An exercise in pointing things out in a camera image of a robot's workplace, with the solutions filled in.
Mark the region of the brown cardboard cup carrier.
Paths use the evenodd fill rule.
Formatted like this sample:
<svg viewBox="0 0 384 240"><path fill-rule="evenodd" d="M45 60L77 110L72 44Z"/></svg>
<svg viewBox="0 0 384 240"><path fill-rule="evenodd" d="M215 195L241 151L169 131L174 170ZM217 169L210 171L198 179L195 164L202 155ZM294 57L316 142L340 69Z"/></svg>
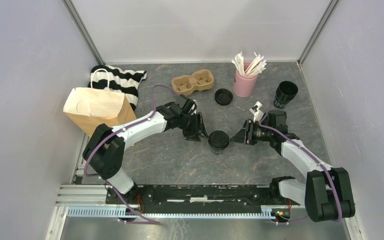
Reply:
<svg viewBox="0 0 384 240"><path fill-rule="evenodd" d="M215 78L210 70L202 69L195 71L192 75L174 77L171 85L176 93L189 96L195 91L211 89L215 85Z"/></svg>

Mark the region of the black paper coffee cup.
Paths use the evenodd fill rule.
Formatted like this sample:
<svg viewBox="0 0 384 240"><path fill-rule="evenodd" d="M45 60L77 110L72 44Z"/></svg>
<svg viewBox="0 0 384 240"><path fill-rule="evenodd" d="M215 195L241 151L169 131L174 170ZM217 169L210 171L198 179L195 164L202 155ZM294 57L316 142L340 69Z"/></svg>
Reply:
<svg viewBox="0 0 384 240"><path fill-rule="evenodd" d="M220 155L224 152L224 150L227 148L227 146L222 146L222 147L216 147L216 146L211 146L211 152L215 155Z"/></svg>

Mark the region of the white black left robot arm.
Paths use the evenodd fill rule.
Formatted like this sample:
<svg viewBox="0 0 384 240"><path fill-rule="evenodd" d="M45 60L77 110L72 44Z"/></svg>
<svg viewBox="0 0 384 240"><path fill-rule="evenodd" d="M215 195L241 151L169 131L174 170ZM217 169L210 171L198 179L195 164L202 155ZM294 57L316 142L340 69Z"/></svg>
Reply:
<svg viewBox="0 0 384 240"><path fill-rule="evenodd" d="M190 98L180 95L176 101L160 105L149 114L122 125L100 124L90 137L82 157L86 167L111 184L125 204L137 198L135 182L122 168L126 149L137 142L172 129L180 129L187 141L208 139L201 112Z"/></svg>

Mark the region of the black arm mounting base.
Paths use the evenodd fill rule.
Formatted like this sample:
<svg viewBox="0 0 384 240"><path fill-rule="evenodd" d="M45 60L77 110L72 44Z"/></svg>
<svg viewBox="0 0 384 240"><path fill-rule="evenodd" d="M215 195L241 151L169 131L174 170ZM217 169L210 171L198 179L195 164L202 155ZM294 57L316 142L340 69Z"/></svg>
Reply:
<svg viewBox="0 0 384 240"><path fill-rule="evenodd" d="M262 206L281 209L298 203L284 198L269 185L137 185L122 196L143 214L246 214Z"/></svg>

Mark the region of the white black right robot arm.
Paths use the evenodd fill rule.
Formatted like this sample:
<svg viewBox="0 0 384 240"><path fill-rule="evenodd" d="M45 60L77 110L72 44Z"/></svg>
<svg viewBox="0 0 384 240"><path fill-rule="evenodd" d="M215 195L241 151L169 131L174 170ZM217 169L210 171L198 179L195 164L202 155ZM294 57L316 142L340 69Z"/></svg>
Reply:
<svg viewBox="0 0 384 240"><path fill-rule="evenodd" d="M268 191L273 203L282 204L290 199L303 205L313 222L336 221L355 215L348 171L322 161L296 134L289 133L285 111L270 110L261 121L247 119L230 140L252 146L267 142L305 177L305 183L289 176L274 178Z"/></svg>

